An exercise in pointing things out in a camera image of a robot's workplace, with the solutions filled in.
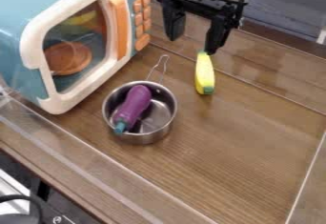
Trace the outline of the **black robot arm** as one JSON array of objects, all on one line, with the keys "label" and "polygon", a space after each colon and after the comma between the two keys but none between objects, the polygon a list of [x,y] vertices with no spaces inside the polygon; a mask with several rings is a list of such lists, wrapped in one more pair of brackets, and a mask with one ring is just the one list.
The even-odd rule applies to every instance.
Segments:
[{"label": "black robot arm", "polygon": [[210,21],[205,35],[205,52],[212,55],[228,42],[233,29],[238,29],[248,0],[160,0],[165,32],[172,41],[180,39],[186,29],[186,13]]}]

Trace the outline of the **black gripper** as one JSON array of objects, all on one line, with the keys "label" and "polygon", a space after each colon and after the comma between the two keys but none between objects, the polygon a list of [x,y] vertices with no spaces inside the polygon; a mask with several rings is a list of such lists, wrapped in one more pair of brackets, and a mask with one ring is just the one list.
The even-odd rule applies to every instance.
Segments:
[{"label": "black gripper", "polygon": [[205,52],[213,55],[226,44],[232,28],[242,21],[248,0],[160,0],[165,32],[172,41],[185,33],[186,13],[212,19],[205,39]]}]

